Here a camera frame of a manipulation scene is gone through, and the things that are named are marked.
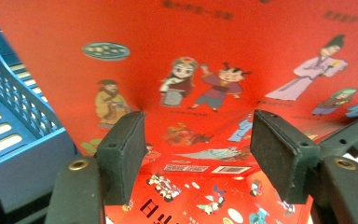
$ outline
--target red book cover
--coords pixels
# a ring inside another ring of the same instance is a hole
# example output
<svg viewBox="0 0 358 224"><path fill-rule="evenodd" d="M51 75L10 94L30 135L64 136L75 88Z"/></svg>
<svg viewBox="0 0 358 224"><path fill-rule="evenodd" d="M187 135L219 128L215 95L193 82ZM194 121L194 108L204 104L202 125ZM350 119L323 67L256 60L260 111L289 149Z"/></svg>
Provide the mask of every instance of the red book cover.
<svg viewBox="0 0 358 224"><path fill-rule="evenodd" d="M146 114L119 223L307 223L249 150L253 113L311 139L358 119L358 0L0 0L0 28L85 156Z"/></svg>

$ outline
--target cartoon woman in robe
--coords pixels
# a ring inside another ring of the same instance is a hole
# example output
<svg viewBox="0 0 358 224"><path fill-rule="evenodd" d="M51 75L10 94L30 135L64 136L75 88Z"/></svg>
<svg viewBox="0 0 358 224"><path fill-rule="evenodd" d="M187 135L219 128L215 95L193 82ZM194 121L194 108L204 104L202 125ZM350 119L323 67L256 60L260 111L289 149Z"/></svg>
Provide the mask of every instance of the cartoon woman in robe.
<svg viewBox="0 0 358 224"><path fill-rule="evenodd" d="M312 115L326 115L331 114L338 108L349 103L352 96L357 92L355 88L345 88L337 91L327 100L316 105L316 108L312 111Z"/></svg>
<svg viewBox="0 0 358 224"><path fill-rule="evenodd" d="M344 45L343 38L344 35L335 36L321 49L319 56L305 61L295 69L294 72L297 77L294 80L266 94L266 97L295 101L317 77L332 77L338 71L343 70L348 64L343 60L331 58L342 49Z"/></svg>
<svg viewBox="0 0 358 224"><path fill-rule="evenodd" d="M193 90L193 74L198 63L189 57L182 57L172 63L172 71L163 80L159 92L162 95L162 105L179 106L183 98Z"/></svg>

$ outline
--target blue plastic basket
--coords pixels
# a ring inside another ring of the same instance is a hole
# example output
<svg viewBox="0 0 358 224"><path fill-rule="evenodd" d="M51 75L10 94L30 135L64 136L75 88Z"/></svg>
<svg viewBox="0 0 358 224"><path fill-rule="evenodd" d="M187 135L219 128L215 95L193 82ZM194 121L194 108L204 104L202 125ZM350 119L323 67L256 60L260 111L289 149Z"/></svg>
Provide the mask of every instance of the blue plastic basket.
<svg viewBox="0 0 358 224"><path fill-rule="evenodd" d="M10 69L19 62L0 34L0 199L7 211L52 189L62 165L78 154L35 84Z"/></svg>

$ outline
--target metal rivet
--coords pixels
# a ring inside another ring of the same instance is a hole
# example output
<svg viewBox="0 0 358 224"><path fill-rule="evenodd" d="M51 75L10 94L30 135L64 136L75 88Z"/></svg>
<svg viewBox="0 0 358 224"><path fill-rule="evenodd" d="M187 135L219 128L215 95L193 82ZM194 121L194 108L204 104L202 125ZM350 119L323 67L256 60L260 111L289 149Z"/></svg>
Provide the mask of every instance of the metal rivet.
<svg viewBox="0 0 358 224"><path fill-rule="evenodd" d="M77 161L73 161L71 162L71 164L69 164L69 169L76 171L76 170L81 170L85 167L87 167L89 165L89 162L86 160L77 160Z"/></svg>
<svg viewBox="0 0 358 224"><path fill-rule="evenodd" d="M335 159L336 165L346 170L356 170L356 165L352 161Z"/></svg>

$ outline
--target clamp jaw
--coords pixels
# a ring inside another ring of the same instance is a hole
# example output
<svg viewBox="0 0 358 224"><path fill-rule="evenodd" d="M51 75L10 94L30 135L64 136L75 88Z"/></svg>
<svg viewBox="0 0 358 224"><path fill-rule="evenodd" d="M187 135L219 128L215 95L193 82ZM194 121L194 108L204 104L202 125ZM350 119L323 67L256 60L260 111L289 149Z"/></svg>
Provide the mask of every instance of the clamp jaw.
<svg viewBox="0 0 358 224"><path fill-rule="evenodd" d="M286 120L256 110L251 152L281 199L306 203L313 198L314 223L358 224L358 121L319 145Z"/></svg>

